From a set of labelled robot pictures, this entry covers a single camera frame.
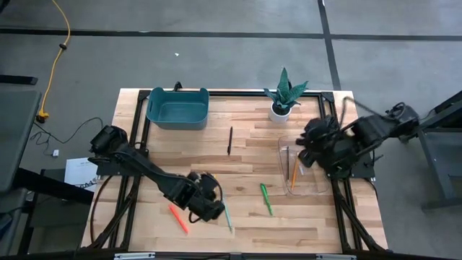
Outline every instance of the wooden table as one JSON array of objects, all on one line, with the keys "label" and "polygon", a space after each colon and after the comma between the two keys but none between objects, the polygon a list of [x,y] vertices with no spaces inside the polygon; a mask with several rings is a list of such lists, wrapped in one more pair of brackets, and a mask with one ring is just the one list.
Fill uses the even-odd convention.
[{"label": "wooden table", "polygon": [[[130,134],[139,89],[121,89],[113,125]],[[340,116],[342,99],[350,91],[336,91],[336,110]],[[157,185],[141,180],[130,251],[339,253],[341,252],[334,199],[322,169],[313,167],[311,184],[327,187],[327,192],[309,196],[287,196],[279,169],[278,138],[297,136],[306,123],[319,117],[318,102],[311,97],[298,100],[288,122],[275,124],[268,119],[271,100],[267,97],[210,97],[209,121],[203,131],[168,131],[152,124],[147,148],[152,162],[170,173],[187,174],[206,170],[216,174],[227,195],[235,233],[231,233],[225,214],[218,220],[189,224],[186,235],[169,212]],[[144,103],[144,120],[147,102]],[[344,123],[357,118],[349,103]],[[230,127],[232,151],[227,155]],[[137,136],[141,138],[142,127]],[[114,214],[121,178],[114,177],[103,190],[95,210],[95,234],[103,231]],[[352,179],[357,216],[374,239],[387,248],[375,192],[362,179]],[[265,183],[274,216],[260,190]],[[187,222],[188,211],[180,211]],[[345,217],[350,244],[351,226]],[[121,221],[119,238],[125,220]],[[90,244],[87,225],[82,246]]]}]

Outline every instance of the teal plastic bin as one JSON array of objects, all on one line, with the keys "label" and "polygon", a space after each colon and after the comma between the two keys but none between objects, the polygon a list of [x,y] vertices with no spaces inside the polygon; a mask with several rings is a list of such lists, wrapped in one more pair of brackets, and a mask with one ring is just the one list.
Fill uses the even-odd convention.
[{"label": "teal plastic bin", "polygon": [[151,91],[147,118],[161,129],[202,130],[207,125],[209,92],[170,92],[156,87]]}]

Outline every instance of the clear cup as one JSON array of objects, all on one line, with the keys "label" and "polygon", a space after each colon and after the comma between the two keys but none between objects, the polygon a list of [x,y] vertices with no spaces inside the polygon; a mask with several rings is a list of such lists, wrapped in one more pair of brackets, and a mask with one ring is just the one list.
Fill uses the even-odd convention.
[{"label": "clear cup", "polygon": [[283,136],[278,141],[279,169],[286,195],[307,196],[327,193],[331,189],[331,183],[324,170],[316,162],[310,168],[306,168],[298,160],[298,153],[303,150],[303,147],[295,144],[296,138],[298,136]]}]

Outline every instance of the gray floor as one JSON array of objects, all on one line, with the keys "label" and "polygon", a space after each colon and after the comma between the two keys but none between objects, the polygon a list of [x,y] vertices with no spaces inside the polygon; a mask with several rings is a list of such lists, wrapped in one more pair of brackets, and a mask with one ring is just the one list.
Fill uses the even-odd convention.
[{"label": "gray floor", "polygon": [[[60,0],[72,28],[180,32],[321,33],[316,0]],[[462,35],[457,0],[325,0],[332,33]],[[64,28],[49,0],[12,0],[1,27]],[[45,91],[62,36],[0,35],[0,72],[39,78]],[[462,42],[333,42],[341,88],[378,111],[399,101],[421,115],[461,90]],[[255,38],[73,37],[58,63],[44,127],[69,136],[99,116],[110,123],[122,87],[276,87],[281,67],[293,82],[332,90],[324,40]],[[59,158],[30,142],[22,167],[63,168],[67,158],[88,156],[91,123],[66,145],[51,144]],[[376,164],[380,211],[390,249],[409,254],[462,258],[462,208],[423,213],[439,194],[418,142],[387,141]],[[73,249],[82,226],[41,232],[37,251]],[[60,236],[75,237],[63,241]]]}]

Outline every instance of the green marker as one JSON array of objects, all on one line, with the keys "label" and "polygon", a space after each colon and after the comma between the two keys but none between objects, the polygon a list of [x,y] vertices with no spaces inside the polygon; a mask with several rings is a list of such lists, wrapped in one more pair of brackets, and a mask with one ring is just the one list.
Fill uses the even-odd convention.
[{"label": "green marker", "polygon": [[268,206],[269,214],[273,215],[273,209],[271,208],[271,204],[269,203],[268,199],[268,192],[266,191],[266,186],[263,183],[260,183],[261,192],[263,192],[263,197],[265,197],[266,206]]}]

